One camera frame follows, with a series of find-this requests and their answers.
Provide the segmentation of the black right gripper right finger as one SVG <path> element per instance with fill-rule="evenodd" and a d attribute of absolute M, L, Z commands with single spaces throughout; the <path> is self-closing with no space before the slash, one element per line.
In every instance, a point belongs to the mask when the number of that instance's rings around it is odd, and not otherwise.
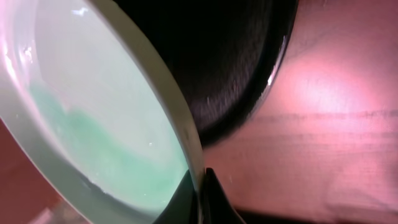
<path fill-rule="evenodd" d="M 212 168 L 205 170 L 201 207 L 204 224 L 246 224 L 230 204 Z"/>

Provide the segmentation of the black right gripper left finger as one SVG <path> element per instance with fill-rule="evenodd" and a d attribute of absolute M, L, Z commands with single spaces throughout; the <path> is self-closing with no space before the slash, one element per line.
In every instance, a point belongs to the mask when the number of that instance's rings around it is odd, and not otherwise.
<path fill-rule="evenodd" d="M 154 224 L 197 224 L 198 202 L 189 171 L 186 171 L 169 204 Z"/>

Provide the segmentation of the black round tray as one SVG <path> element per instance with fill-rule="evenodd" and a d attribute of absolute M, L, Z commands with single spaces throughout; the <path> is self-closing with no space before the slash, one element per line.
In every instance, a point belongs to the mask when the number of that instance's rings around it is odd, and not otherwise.
<path fill-rule="evenodd" d="M 297 0 L 117 0 L 156 48 L 201 145 L 240 128 L 284 57 Z"/>

